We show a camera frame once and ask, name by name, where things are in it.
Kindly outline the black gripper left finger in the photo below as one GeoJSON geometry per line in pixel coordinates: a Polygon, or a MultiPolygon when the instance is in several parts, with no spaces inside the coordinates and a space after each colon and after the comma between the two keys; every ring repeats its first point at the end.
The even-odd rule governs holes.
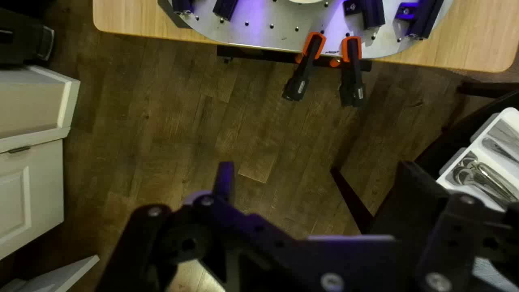
{"type": "Polygon", "coordinates": [[[235,168],[220,163],[209,194],[201,194],[180,210],[148,205],[135,210],[105,267],[96,292],[165,292],[178,267],[199,262],[219,283],[227,283],[217,213],[229,205],[235,168]]]}

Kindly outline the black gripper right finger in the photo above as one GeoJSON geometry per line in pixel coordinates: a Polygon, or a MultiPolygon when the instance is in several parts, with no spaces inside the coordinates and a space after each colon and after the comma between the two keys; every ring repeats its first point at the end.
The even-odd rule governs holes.
{"type": "Polygon", "coordinates": [[[511,292],[519,286],[517,207],[495,212],[402,163],[371,226],[392,236],[396,268],[420,292],[511,292]]]}

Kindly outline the round grey robot base plate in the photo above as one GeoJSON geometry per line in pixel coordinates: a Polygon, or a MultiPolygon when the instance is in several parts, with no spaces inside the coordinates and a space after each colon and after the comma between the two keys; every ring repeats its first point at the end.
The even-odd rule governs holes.
{"type": "Polygon", "coordinates": [[[180,28],[209,41],[302,53],[311,35],[339,58],[347,38],[363,59],[383,59],[428,40],[454,0],[157,0],[180,28]]]}

